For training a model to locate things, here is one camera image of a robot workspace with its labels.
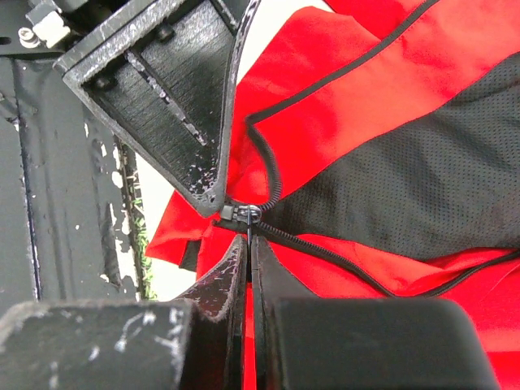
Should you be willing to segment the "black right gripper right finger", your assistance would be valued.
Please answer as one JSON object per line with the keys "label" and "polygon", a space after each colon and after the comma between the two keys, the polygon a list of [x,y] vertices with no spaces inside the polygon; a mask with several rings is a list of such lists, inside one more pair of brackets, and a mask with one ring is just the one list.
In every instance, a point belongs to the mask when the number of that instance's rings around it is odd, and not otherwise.
{"label": "black right gripper right finger", "polygon": [[496,389],[466,312],[436,298],[321,298],[249,242],[260,389]]}

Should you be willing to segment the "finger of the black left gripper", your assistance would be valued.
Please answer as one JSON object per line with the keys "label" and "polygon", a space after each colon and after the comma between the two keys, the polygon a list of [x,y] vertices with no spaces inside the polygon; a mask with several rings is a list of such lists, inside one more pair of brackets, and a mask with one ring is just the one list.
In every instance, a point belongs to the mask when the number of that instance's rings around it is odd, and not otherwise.
{"label": "finger of the black left gripper", "polygon": [[232,50],[228,73],[233,81],[238,81],[238,71],[245,40],[260,4],[260,0],[214,1],[215,10],[219,13],[219,16],[232,35]]}
{"label": "finger of the black left gripper", "polygon": [[204,216],[224,202],[235,1],[62,1],[66,86]]}

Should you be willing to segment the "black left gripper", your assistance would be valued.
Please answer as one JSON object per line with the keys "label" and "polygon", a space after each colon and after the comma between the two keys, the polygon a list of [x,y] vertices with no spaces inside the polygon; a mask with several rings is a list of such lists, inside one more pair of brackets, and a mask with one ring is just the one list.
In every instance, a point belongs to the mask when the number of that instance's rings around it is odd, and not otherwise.
{"label": "black left gripper", "polygon": [[126,30],[160,23],[159,1],[2,1],[1,56],[87,54]]}

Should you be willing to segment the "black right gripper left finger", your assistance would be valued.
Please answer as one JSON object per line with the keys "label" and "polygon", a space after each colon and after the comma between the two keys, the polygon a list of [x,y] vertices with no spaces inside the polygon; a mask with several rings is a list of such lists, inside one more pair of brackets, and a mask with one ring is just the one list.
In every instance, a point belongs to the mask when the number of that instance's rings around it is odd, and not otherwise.
{"label": "black right gripper left finger", "polygon": [[14,305],[1,319],[4,389],[239,389],[247,246],[167,301]]}

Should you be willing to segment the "red jacket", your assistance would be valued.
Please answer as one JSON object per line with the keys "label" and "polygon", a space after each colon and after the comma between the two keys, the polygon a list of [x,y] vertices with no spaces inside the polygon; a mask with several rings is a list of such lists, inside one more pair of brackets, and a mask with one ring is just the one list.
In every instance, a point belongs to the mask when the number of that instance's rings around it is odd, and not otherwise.
{"label": "red jacket", "polygon": [[[227,196],[175,193],[147,252],[196,267],[265,239],[321,298],[436,298],[519,386],[519,4],[330,1],[239,83]],[[257,386],[252,271],[242,389]]]}

